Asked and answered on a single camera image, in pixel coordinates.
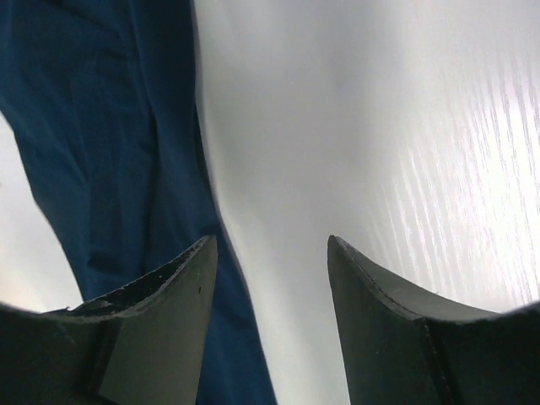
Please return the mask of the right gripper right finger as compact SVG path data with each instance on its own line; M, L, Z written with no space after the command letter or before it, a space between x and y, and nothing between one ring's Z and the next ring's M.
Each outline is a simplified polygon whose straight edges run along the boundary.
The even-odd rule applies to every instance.
M431 293L327 242L353 404L536 404L539 306L497 314Z

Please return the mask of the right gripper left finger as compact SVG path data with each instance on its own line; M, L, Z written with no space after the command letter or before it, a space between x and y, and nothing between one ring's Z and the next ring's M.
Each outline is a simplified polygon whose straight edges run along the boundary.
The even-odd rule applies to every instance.
M203 237L73 310L1 308L4 404L193 404L217 271Z

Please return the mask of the navy blue t-shirt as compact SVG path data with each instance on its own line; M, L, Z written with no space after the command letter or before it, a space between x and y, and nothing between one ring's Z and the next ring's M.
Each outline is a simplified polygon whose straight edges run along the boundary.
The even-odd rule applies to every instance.
M200 404L273 404L210 190L188 1L4 1L1 111L33 197L91 300L205 235L218 270Z

